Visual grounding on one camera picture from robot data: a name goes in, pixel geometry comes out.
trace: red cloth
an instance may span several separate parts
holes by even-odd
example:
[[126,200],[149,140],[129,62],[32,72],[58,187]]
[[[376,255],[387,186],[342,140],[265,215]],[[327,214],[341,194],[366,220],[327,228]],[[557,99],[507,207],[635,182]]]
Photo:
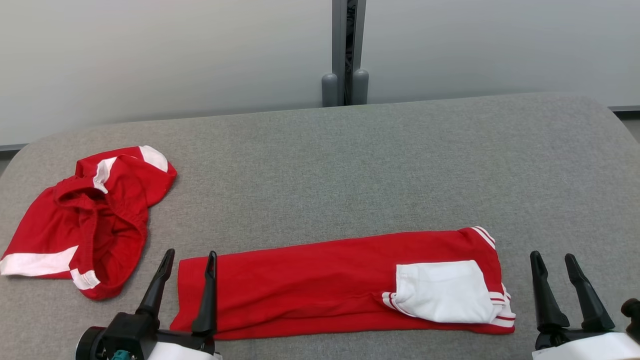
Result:
[[117,296],[147,240],[147,208],[164,197],[176,175],[149,146],[79,160],[74,176],[31,204],[0,274],[73,279],[90,299]]
[[[396,329],[512,333],[515,315],[502,285],[495,240],[480,229],[386,234],[219,256],[216,338]],[[471,259],[482,270],[492,304],[504,306],[492,323],[430,322],[396,311],[385,299],[396,290],[396,265]],[[206,263],[207,258],[180,262],[180,311],[172,330],[190,330]]]

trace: gray fabric surface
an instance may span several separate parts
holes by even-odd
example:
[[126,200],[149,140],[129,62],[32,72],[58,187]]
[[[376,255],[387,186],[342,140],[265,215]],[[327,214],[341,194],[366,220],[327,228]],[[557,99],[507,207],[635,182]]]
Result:
[[[563,256],[574,253],[619,329],[640,295],[640,147],[585,97],[524,94],[139,122],[54,135],[0,178],[0,249],[76,160],[151,145],[178,170],[150,212],[137,272],[115,299],[71,281],[0,279],[0,357],[70,359],[91,325],[134,311],[163,252],[177,259],[482,225],[497,240],[518,314],[509,336],[390,331],[221,342],[225,359],[528,358],[537,335],[529,253],[542,252],[573,325]],[[177,313],[177,261],[160,319]]]

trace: folded red shirt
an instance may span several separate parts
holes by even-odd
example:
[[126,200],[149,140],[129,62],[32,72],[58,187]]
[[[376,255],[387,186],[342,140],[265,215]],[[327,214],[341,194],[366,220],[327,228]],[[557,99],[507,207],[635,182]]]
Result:
[[[189,331],[207,258],[182,260]],[[481,227],[328,241],[218,257],[221,340],[398,329],[512,333],[495,240]]]
[[90,299],[117,296],[140,260],[148,208],[176,175],[150,146],[79,160],[74,176],[31,204],[0,260],[0,274],[73,279]]

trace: white partition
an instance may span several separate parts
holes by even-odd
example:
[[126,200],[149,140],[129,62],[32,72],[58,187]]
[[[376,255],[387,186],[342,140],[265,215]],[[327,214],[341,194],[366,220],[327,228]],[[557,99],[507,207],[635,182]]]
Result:
[[320,107],[331,0],[0,4],[0,146],[96,124]]
[[639,15],[636,0],[366,0],[369,103],[569,91],[640,105]]

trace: floor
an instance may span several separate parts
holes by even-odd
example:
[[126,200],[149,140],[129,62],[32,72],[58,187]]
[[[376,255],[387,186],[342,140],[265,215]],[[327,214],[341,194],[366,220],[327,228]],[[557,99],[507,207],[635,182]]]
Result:
[[[640,119],[624,120],[622,123],[626,125],[627,129],[629,129],[634,138],[636,138],[636,140],[640,142]],[[9,165],[9,162],[16,153],[17,151],[0,152],[0,176],[6,169],[6,166]]]

